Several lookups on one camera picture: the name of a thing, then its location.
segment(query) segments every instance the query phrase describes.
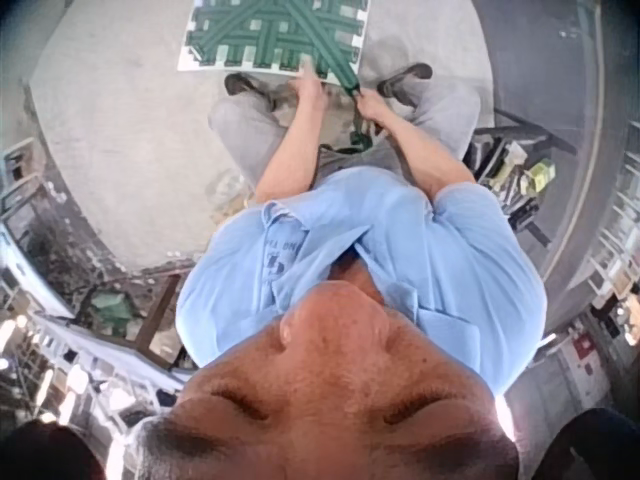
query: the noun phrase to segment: hand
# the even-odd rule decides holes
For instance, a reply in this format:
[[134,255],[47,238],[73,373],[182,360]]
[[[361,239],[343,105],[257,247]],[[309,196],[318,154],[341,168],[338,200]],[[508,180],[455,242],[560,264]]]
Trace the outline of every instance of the hand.
[[310,59],[304,61],[302,74],[291,80],[289,85],[298,94],[300,105],[311,105],[314,109],[323,111],[327,108],[329,99]]
[[365,120],[385,127],[388,120],[395,116],[395,112],[389,108],[384,98],[375,90],[363,88],[359,94],[356,94],[355,99],[358,110]]

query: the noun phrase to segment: light blue shirt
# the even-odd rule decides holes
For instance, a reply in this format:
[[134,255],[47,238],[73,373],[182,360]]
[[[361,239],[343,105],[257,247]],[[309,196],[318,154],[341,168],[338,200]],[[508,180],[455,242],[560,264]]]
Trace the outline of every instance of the light blue shirt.
[[546,296],[498,201],[463,183],[438,193],[374,167],[250,208],[214,235],[178,301],[177,329],[204,366],[285,313],[354,246],[387,306],[476,371],[495,394],[540,341]]

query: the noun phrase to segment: light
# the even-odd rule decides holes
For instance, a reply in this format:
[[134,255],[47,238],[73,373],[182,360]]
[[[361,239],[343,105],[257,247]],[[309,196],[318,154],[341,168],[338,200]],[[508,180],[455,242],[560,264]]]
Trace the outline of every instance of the light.
[[15,320],[6,320],[0,327],[0,353],[4,352],[4,347],[7,345],[15,328]]
[[124,470],[125,445],[120,437],[116,436],[109,447],[109,456],[105,465],[107,480],[121,480]]
[[46,412],[38,417],[42,423],[53,423],[57,420],[53,413]]
[[24,315],[18,315],[16,317],[16,325],[18,325],[18,328],[24,328],[27,326],[27,317],[25,317]]
[[73,413],[73,407],[76,404],[76,392],[68,392],[67,396],[60,404],[60,416],[58,417],[58,423],[60,425],[68,425]]
[[551,342],[553,342],[556,338],[558,338],[558,336],[555,333],[552,333],[550,335],[547,335],[545,338],[543,338],[540,343],[538,344],[538,348],[542,348],[545,347],[547,345],[549,345]]
[[513,416],[503,396],[496,397],[496,412],[498,413],[498,422],[500,422],[500,426],[505,435],[509,437],[512,442],[515,442],[516,429],[513,425]]
[[111,394],[109,395],[109,410],[111,410],[112,412],[124,410],[125,408],[133,405],[135,402],[135,397],[129,395],[122,388],[117,387],[111,390]]
[[49,369],[44,373],[44,378],[42,379],[40,389],[36,395],[36,407],[39,408],[43,404],[44,399],[47,398],[47,392],[49,391],[49,386],[51,386],[51,380],[53,380],[53,370]]
[[631,335],[630,332],[626,332],[624,334],[624,339],[627,341],[627,343],[629,345],[631,345],[632,347],[635,347],[638,343],[638,340],[636,340],[635,338],[633,338],[633,335]]
[[87,389],[87,385],[89,385],[89,375],[76,363],[71,367],[67,376],[67,387],[78,395],[82,395]]

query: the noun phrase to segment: nose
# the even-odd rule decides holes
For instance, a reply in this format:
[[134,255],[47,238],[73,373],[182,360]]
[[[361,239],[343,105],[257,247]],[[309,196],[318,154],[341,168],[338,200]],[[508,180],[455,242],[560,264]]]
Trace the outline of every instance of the nose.
[[315,287],[280,323],[285,349],[330,356],[341,363],[384,352],[391,331],[385,309],[354,285],[326,282]]

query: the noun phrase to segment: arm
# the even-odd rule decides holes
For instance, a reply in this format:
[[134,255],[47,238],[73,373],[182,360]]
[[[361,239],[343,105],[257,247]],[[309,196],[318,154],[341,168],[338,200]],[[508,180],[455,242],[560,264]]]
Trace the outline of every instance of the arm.
[[316,172],[327,96],[310,66],[305,66],[303,76],[291,85],[298,94],[298,110],[256,186],[255,199],[259,203],[308,191]]
[[393,110],[374,90],[362,90],[356,99],[362,116],[382,126],[396,140],[418,187],[431,202],[439,191],[456,183],[475,183],[471,172],[437,140]]

